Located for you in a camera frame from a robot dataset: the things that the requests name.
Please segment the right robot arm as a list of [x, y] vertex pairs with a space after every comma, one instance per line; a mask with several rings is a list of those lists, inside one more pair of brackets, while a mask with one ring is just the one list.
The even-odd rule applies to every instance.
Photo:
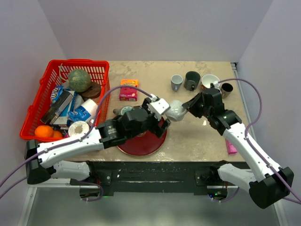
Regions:
[[273, 161], [246, 131], [245, 125], [233, 110], [225, 109], [218, 89], [199, 92], [183, 108], [193, 116], [205, 117], [210, 126], [230, 141], [244, 158], [250, 171], [239, 169], [226, 161], [212, 167], [210, 181], [215, 185], [230, 182], [247, 191], [261, 209], [278, 202], [290, 194], [294, 173]]

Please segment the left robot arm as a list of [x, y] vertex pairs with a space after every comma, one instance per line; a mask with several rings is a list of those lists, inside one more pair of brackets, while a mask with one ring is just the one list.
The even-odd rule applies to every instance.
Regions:
[[123, 145], [128, 140], [149, 131], [161, 137], [170, 120], [163, 115], [170, 109], [162, 99], [146, 98], [141, 106], [118, 115], [90, 129], [84, 136], [39, 143], [29, 140], [25, 148], [26, 180], [30, 185], [43, 183], [50, 178], [71, 178], [92, 185], [97, 181], [97, 172], [87, 163], [75, 163], [69, 158], [86, 152], [103, 150]]

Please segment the small grey mug white inside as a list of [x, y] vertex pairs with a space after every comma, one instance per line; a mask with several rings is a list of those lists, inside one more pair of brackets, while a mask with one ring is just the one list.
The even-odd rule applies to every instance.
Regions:
[[182, 76], [175, 74], [171, 77], [171, 89], [174, 92], [177, 92], [179, 90], [179, 88], [181, 87], [183, 82], [183, 78]]

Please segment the white speckled mug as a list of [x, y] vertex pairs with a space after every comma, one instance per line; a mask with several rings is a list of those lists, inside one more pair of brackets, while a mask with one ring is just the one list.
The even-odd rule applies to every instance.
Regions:
[[181, 101], [174, 100], [170, 103], [170, 109], [166, 112], [166, 117], [171, 121], [181, 121], [187, 112]]

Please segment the dark grey mug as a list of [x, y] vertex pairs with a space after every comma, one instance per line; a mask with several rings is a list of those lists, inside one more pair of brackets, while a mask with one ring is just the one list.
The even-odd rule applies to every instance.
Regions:
[[196, 71], [189, 71], [185, 75], [184, 88], [188, 91], [194, 91], [200, 81], [200, 74]]

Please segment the small brown espresso cup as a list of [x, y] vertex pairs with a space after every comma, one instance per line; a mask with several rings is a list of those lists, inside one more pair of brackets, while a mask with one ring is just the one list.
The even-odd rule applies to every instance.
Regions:
[[223, 99], [227, 98], [232, 91], [233, 91], [233, 86], [230, 83], [223, 83], [220, 86], [220, 92]]

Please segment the red floral mug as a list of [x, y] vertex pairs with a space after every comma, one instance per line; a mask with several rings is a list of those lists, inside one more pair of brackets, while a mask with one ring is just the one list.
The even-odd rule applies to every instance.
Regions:
[[213, 74], [206, 74], [201, 78], [201, 87], [202, 90], [206, 90], [210, 88], [210, 83], [214, 81], [220, 81], [220, 79]]

